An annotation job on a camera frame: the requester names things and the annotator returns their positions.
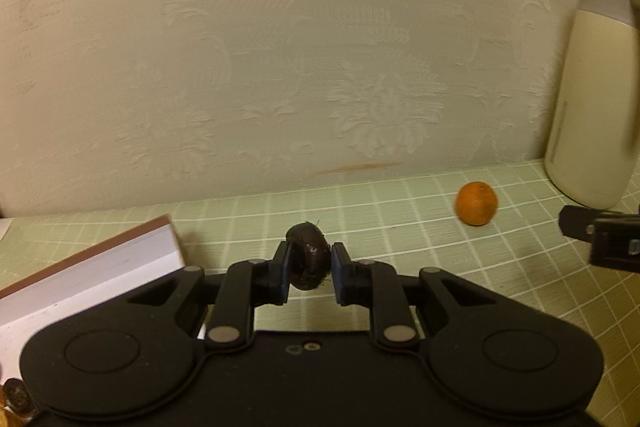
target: green grid mat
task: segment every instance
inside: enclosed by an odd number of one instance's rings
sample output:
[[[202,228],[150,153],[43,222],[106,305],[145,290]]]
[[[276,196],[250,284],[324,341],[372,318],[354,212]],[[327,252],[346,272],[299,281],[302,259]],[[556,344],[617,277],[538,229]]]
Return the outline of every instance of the green grid mat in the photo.
[[[489,183],[500,201],[484,227],[453,217],[454,197],[469,181]],[[639,187],[636,172],[616,210],[636,213]],[[162,214],[171,215],[187,262],[210,272],[272,257],[292,225],[311,221],[329,243],[342,241],[354,259],[383,261],[407,275],[438,266],[583,328],[606,358],[590,411],[607,426],[634,427],[640,421],[640,276],[588,266],[588,245],[559,232],[558,212],[567,203],[535,160],[258,196],[16,218],[0,241],[0,285]],[[258,329],[353,330],[368,322],[365,309],[335,304],[331,281],[312,292],[292,288],[286,306],[256,310]]]

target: small orange ball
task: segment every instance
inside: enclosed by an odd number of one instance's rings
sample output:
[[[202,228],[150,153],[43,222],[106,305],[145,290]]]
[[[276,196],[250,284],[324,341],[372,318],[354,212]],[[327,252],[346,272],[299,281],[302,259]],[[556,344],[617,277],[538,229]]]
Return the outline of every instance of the small orange ball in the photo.
[[[491,221],[498,209],[498,196],[483,182],[471,182],[456,196],[456,215],[463,223],[481,227]]]

